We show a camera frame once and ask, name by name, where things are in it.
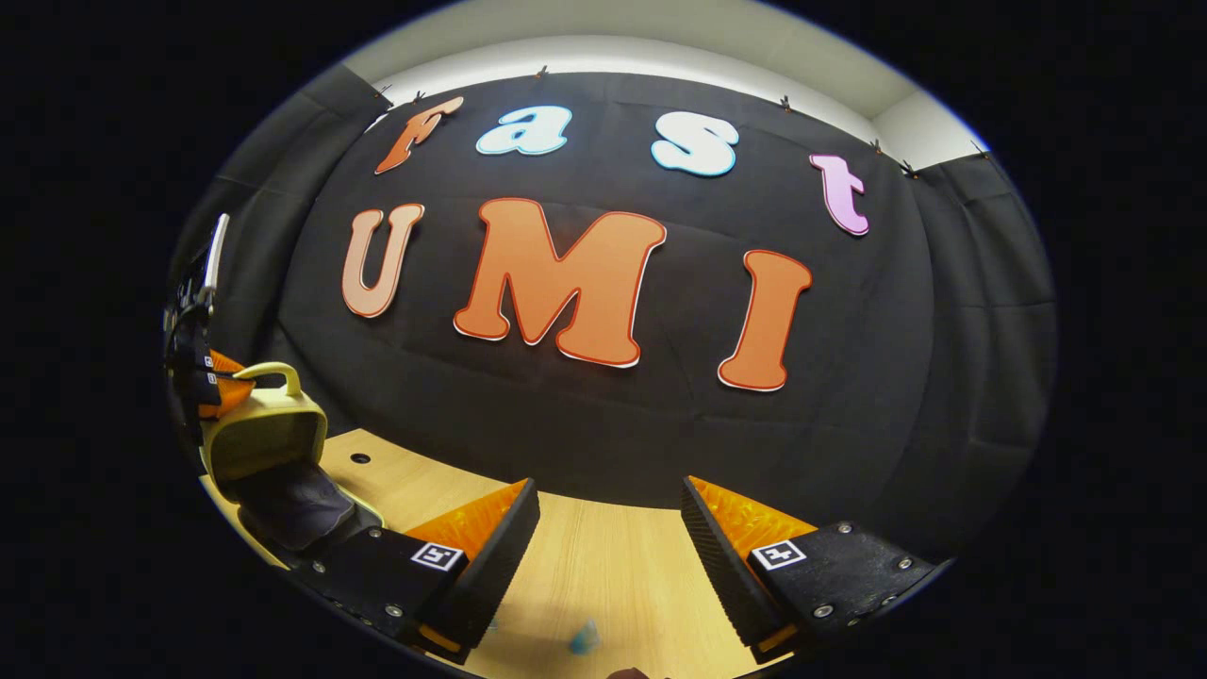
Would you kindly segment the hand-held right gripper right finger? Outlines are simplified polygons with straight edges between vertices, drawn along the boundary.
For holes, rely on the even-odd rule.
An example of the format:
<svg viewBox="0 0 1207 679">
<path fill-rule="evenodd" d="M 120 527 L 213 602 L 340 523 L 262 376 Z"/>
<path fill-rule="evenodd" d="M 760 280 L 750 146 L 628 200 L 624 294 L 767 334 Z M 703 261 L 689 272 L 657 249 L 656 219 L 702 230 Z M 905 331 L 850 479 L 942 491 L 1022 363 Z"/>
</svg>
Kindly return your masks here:
<svg viewBox="0 0 1207 679">
<path fill-rule="evenodd" d="M 759 665 L 862 636 L 944 572 L 859 523 L 815 527 L 695 476 L 683 478 L 681 516 L 737 639 Z"/>
</svg>

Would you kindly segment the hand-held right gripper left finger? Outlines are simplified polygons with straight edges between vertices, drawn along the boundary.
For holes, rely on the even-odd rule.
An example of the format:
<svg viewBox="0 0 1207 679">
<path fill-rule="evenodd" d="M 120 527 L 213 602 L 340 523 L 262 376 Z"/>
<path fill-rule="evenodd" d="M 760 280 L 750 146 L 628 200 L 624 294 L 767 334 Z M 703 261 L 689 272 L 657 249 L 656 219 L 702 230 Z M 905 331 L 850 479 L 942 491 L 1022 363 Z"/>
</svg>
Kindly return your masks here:
<svg viewBox="0 0 1207 679">
<path fill-rule="evenodd" d="M 393 643 L 461 665 L 491 624 L 540 520 L 532 478 L 398 533 L 358 529 L 292 575 Z"/>
</svg>

